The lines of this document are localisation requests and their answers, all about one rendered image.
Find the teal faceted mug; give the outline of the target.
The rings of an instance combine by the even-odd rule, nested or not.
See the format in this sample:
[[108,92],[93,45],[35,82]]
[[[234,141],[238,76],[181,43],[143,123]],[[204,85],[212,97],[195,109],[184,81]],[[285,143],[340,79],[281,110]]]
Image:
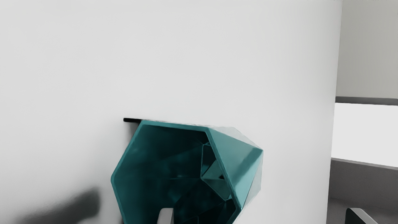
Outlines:
[[233,224],[261,189],[264,151],[234,127],[143,120],[112,176],[124,224]]

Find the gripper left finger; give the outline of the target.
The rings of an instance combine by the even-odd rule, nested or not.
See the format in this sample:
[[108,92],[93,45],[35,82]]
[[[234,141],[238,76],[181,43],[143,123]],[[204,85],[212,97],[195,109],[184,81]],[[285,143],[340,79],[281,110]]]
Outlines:
[[157,224],[174,224],[174,209],[162,208],[158,216]]

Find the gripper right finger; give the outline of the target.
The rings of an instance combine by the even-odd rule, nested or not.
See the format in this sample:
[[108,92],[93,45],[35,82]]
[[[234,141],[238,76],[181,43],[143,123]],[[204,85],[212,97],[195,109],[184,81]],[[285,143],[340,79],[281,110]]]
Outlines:
[[360,208],[347,208],[345,224],[378,224],[370,215]]

